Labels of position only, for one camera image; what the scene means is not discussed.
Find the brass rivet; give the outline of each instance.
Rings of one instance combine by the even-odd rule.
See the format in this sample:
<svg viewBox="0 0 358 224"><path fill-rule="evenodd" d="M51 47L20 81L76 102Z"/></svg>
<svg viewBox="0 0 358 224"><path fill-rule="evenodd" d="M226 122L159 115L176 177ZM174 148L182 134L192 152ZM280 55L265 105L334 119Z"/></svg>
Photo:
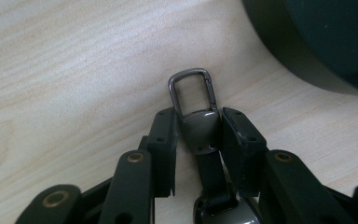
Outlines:
<svg viewBox="0 0 358 224"><path fill-rule="evenodd" d="M57 190L50 193L43 199L43 206L57 207L58 205L66 202L69 199L69 192L66 190Z"/></svg>
<svg viewBox="0 0 358 224"><path fill-rule="evenodd" d="M129 162L140 162L143 160L144 160L144 154L139 152L132 153L127 157L127 161Z"/></svg>
<svg viewBox="0 0 358 224"><path fill-rule="evenodd" d="M289 154L284 152L275 153L275 159L283 162L291 162L293 160L293 158Z"/></svg>

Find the wooden surface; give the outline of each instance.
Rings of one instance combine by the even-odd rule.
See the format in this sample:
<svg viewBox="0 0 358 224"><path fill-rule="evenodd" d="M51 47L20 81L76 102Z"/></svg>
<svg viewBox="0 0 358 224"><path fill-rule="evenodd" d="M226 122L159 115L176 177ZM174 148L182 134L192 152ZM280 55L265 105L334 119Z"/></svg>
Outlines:
<svg viewBox="0 0 358 224"><path fill-rule="evenodd" d="M218 106L245 113L270 149L352 194L358 97L288 72L241 1L0 1L0 223L50 186L86 190L112 176L172 106L168 78L191 67L210 72ZM187 86L187 105L201 106ZM157 201L157 223L191 223L200 195L183 143L177 153L176 196Z"/></svg>

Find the grey metal clasp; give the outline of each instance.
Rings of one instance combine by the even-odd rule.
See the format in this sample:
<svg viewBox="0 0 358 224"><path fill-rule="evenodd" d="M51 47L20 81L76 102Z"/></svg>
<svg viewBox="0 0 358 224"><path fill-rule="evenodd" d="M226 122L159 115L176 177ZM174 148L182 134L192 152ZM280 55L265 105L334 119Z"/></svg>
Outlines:
<svg viewBox="0 0 358 224"><path fill-rule="evenodd" d="M190 76L203 76L209 96L209 109L183 115L175 83ZM173 107L187 147L196 155L216 151L221 146L221 119L214 98L211 76L202 68L188 69L173 75L168 81Z"/></svg>

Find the metal buckle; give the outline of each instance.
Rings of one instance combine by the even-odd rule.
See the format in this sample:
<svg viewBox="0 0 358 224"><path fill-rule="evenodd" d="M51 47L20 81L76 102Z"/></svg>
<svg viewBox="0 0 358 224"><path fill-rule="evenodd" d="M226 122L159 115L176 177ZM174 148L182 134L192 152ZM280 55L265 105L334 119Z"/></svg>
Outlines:
<svg viewBox="0 0 358 224"><path fill-rule="evenodd" d="M209 109L183 115L175 83L190 76L203 76L209 96ZM221 147L221 119L214 98L211 76L202 68L188 69L173 75L168 81L173 107L187 147L195 154L208 154Z"/></svg>

